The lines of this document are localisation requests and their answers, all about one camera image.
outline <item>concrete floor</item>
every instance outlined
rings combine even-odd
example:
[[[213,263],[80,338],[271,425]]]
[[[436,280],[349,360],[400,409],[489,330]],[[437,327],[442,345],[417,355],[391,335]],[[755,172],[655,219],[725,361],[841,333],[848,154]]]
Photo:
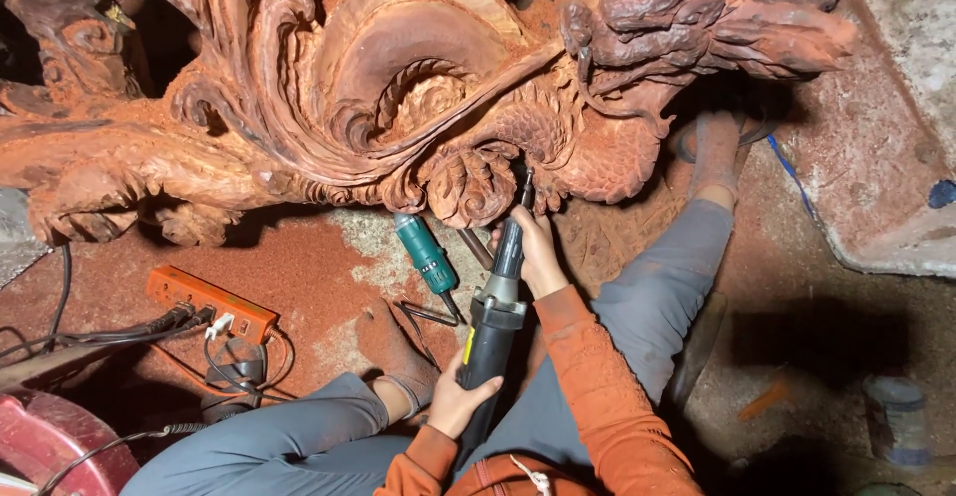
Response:
[[[588,291],[595,292],[599,281],[613,277],[660,233],[680,208],[686,182],[687,166],[676,166],[666,182],[627,206],[575,201],[556,219],[565,242],[574,241],[566,244],[569,266]],[[956,454],[953,285],[841,267],[766,143],[751,149],[737,219],[716,286],[729,297],[732,315],[724,320],[687,406],[695,436],[681,431],[684,444],[695,450],[691,455],[701,475],[766,450],[785,436],[821,441],[821,449],[838,450],[851,462],[868,456],[859,381],[878,371],[905,371],[922,383],[935,452]],[[407,295],[438,307],[437,299],[424,296],[391,225],[390,215],[379,210],[282,207],[250,214],[233,238],[241,247],[168,246],[148,229],[133,229],[106,245],[75,244],[74,282],[62,329],[117,328],[158,315],[161,307],[143,294],[146,277],[153,267],[171,263],[279,312],[296,350],[293,373],[281,388],[303,394],[340,372],[373,367],[358,350],[355,320],[376,297]],[[433,227],[462,276],[456,298],[466,307],[471,286],[484,282],[483,270],[453,232]],[[60,266],[58,253],[43,257],[0,290],[4,326],[28,338],[46,331],[59,295]],[[432,323],[422,328],[443,363],[463,340],[461,330]],[[0,349],[16,342],[11,331],[0,332]],[[198,337],[164,344],[193,367],[203,367]],[[539,359],[540,350],[534,352]],[[749,422],[738,421],[739,410],[780,375],[790,384],[793,400]],[[91,368],[64,393],[121,434],[191,419],[199,401],[174,371],[136,349]],[[144,459],[156,449],[135,451]],[[910,480],[924,494],[945,494],[956,481],[951,468],[912,480],[862,463],[850,473],[842,468],[841,487],[888,475]]]

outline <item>blue cord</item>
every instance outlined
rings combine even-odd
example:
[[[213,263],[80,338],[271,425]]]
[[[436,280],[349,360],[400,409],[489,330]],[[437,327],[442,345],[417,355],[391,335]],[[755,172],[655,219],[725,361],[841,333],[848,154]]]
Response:
[[[790,162],[786,158],[783,158],[783,155],[780,153],[780,148],[777,147],[776,140],[773,139],[772,134],[767,134],[767,142],[771,144],[773,153],[776,154],[777,159],[780,160],[780,164],[783,166],[784,171],[794,180],[796,187],[800,190],[800,198],[803,199],[803,206],[807,209],[807,214],[810,215],[811,220],[817,219],[817,214],[814,213],[813,207],[810,206],[810,200],[807,199],[807,193],[803,191],[803,185],[800,184],[800,180],[796,178],[796,172],[794,167],[790,165]]]

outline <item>wood carving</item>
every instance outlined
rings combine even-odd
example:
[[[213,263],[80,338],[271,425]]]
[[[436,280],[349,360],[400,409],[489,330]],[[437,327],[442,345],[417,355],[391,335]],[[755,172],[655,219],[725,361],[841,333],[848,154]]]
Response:
[[[30,191],[49,244],[143,220],[218,245],[242,211],[286,201],[484,225],[522,154],[539,213],[614,203],[696,76],[806,79],[854,38],[837,0],[168,0],[199,55],[158,97],[128,17],[141,1],[5,0],[44,84],[2,83],[0,186]]]

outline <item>hand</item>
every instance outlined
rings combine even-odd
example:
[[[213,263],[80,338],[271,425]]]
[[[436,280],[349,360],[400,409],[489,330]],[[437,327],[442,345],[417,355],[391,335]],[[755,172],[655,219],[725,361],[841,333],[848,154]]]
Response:
[[[568,285],[568,278],[557,263],[555,237],[548,217],[532,218],[525,207],[511,209],[511,217],[521,225],[521,245],[525,261],[521,265],[521,279],[528,283],[534,300],[538,300]],[[491,233],[491,249],[498,246],[501,229]]]
[[[465,349],[459,349],[455,357],[451,358],[448,369],[438,377],[431,399],[431,412],[428,415],[428,424],[451,440],[462,435],[475,410],[498,392],[505,381],[503,376],[496,376],[474,390],[466,391],[459,386],[455,381],[455,374],[458,368],[462,367],[464,351]]]

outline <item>gray pants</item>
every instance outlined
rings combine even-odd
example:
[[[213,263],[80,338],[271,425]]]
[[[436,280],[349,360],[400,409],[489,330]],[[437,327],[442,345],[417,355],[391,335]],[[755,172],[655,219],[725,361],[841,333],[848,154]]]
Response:
[[[732,223],[727,209],[690,201],[591,303],[654,403],[711,289]],[[387,420],[375,393],[346,373],[302,399],[226,419],[175,443],[143,466],[120,496],[369,495],[411,442],[377,435]],[[550,357],[456,477],[506,451],[568,473],[591,468]]]

